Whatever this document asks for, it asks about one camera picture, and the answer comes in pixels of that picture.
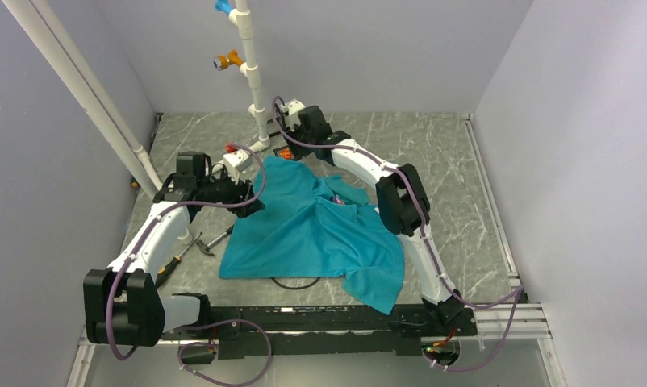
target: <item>marble surface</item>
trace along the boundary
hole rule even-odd
[[[333,130],[348,132],[359,144],[396,164],[412,163],[419,171],[431,202],[433,238],[440,257],[457,288],[474,302],[492,302],[506,295],[511,286],[491,221],[486,195],[468,135],[459,114],[424,113],[327,113]],[[257,136],[248,114],[165,114],[152,146],[152,164],[164,179],[175,168],[180,151],[201,151],[219,161],[228,141],[251,144]],[[273,148],[285,145],[272,138]],[[262,157],[273,155],[270,150]],[[336,169],[310,155],[304,160],[315,174],[339,173],[345,181],[364,186],[354,175]],[[248,170],[254,176],[257,167]],[[366,187],[372,202],[375,192]],[[139,193],[131,216],[127,241],[138,231],[151,200]],[[193,233],[203,232],[208,242],[233,224],[226,210],[203,209],[193,221]],[[216,258],[197,248],[183,258],[176,272],[160,289],[162,296],[179,292],[207,294],[215,306],[348,305],[358,304],[341,287],[342,279],[322,279],[310,289],[292,291],[277,287],[270,279],[220,280],[219,265],[228,239],[213,249]],[[177,243],[173,253],[183,246]],[[285,279],[287,285],[302,285],[311,279]],[[410,260],[397,303],[420,302],[420,284]]]

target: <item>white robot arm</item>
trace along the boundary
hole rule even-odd
[[[335,144],[342,148],[312,150],[298,146],[286,137],[292,154],[297,158],[315,153],[329,164],[348,170],[366,184],[376,188],[378,210],[386,228],[396,234],[419,274],[425,307],[434,313],[438,322],[445,325],[463,309],[445,285],[454,289],[447,277],[440,257],[436,260],[427,247],[437,252],[431,235],[430,224],[419,230],[422,219],[429,220],[430,204],[418,173],[411,164],[399,166],[384,161],[369,153],[342,131],[333,133],[317,106],[305,107],[292,101],[283,107],[288,111],[288,136],[300,144]],[[84,280],[84,303],[86,308],[86,333],[92,343],[108,343],[106,336],[106,303],[114,284],[115,274],[124,269],[117,295],[126,292],[125,302],[116,302],[112,308],[112,328],[115,342],[122,345],[151,347],[162,333],[176,327],[212,323],[211,308],[206,295],[195,293],[174,294],[160,298],[155,280],[170,257],[176,238],[190,225],[200,206],[178,206],[179,202],[201,201],[235,204],[253,197],[249,181],[241,181],[237,171],[240,163],[247,160],[243,151],[229,153],[223,161],[226,170],[219,176],[207,176],[206,166],[211,165],[209,156],[201,152],[182,152],[177,156],[177,171],[170,175],[154,198],[150,214],[140,231],[124,251],[104,270],[91,270]],[[397,172],[408,179],[418,197],[423,213],[419,214],[406,192],[406,187]],[[256,200],[249,206],[230,209],[239,218],[262,209]]]
[[[179,206],[180,202],[236,204],[253,198],[250,181],[242,181],[226,168],[208,176],[208,155],[181,152],[177,169],[155,195],[150,214],[124,251],[104,270],[91,270],[84,279],[86,334],[91,343],[108,343],[106,304],[115,275],[124,270],[117,295],[126,292],[125,302],[112,307],[112,329],[118,344],[151,347],[162,332],[186,325],[211,323],[209,299],[195,293],[160,298],[155,280],[165,266],[176,238],[190,225],[201,206]],[[259,200],[230,208],[239,218],[261,210]]]
[[[375,187],[383,224],[398,236],[419,274],[424,305],[436,311],[443,323],[453,318],[463,305],[446,288],[456,289],[446,274],[433,242],[428,223],[430,203],[413,165],[399,166],[385,161],[365,150],[347,133],[333,132],[317,106],[305,106],[298,100],[292,100],[282,106],[275,106],[274,109],[281,112],[279,121],[284,124],[284,137],[296,160],[314,153],[317,158],[345,169]],[[417,213],[406,191],[405,182],[397,171],[408,179],[418,196],[416,200],[423,209],[422,214]],[[422,219],[426,223],[419,233]]]
[[[357,141],[354,139],[344,139],[338,144],[347,145],[352,148],[363,150]],[[336,167],[345,169],[351,172],[353,175],[359,177],[363,182],[368,185],[376,186],[378,182],[383,178],[388,178],[392,173],[381,169],[375,164],[371,159],[358,152],[342,150],[342,149],[333,149],[331,151],[333,164]],[[382,163],[387,164],[387,166],[393,167],[395,169],[399,168],[398,165],[388,163],[379,159]],[[431,226],[428,224],[425,228],[425,233],[428,238],[428,242],[432,245],[432,250],[437,251],[435,243],[432,239]],[[440,283],[440,277],[437,274],[435,265],[432,262],[428,250],[424,246],[424,242],[421,239],[421,236],[418,232],[414,233],[412,236],[399,234],[399,240],[402,242],[404,251],[411,259],[411,262],[414,264],[416,272],[419,275],[419,280],[421,283],[421,292],[424,296],[424,299],[432,304],[437,304],[439,302],[446,301],[450,294],[447,289]],[[438,264],[440,265],[440,270],[443,273],[446,273],[445,268],[442,266],[442,260],[438,257]],[[454,289],[454,283],[449,279],[449,277],[444,276],[444,279],[447,281],[449,286]]]

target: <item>orange component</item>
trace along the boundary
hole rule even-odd
[[[236,50],[233,50],[229,52],[227,55],[219,55],[215,58],[214,60],[215,67],[217,70],[225,70],[228,69],[228,66],[230,65],[236,65],[240,67],[240,65],[243,64],[243,60],[240,59],[238,56],[238,52]]]
[[[281,149],[280,151],[278,151],[278,155],[287,160],[293,159],[293,153],[290,152],[290,149]]]

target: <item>black metal base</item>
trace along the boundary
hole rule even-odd
[[[420,355],[421,337],[447,336],[455,327],[456,336],[478,333],[471,309],[459,311],[442,325],[421,304],[396,305],[389,316],[368,306],[225,306],[212,307],[211,316],[216,322],[243,318],[256,323],[270,332],[274,355],[358,352]],[[211,331],[175,331],[163,334],[162,339],[209,339],[210,336]],[[216,338],[219,359],[241,359],[265,353],[261,334],[247,325],[218,327]]]

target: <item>black cable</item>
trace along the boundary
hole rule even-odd
[[[224,163],[214,163],[214,164],[210,167],[210,173],[214,170],[214,168],[215,168],[215,166],[216,166],[216,165],[221,165],[221,168],[226,169],[226,164],[224,164]]]
[[[321,279],[321,277],[317,277],[314,280],[314,282],[312,282],[310,284],[307,284],[307,285],[304,285],[304,286],[285,286],[281,282],[276,281],[275,277],[271,277],[271,281],[273,281],[274,284],[276,284],[276,285],[278,285],[278,286],[280,286],[280,287],[282,287],[283,289],[286,289],[286,290],[302,290],[302,289],[311,288],[312,286],[316,285],[316,283],[319,282],[320,279]]]

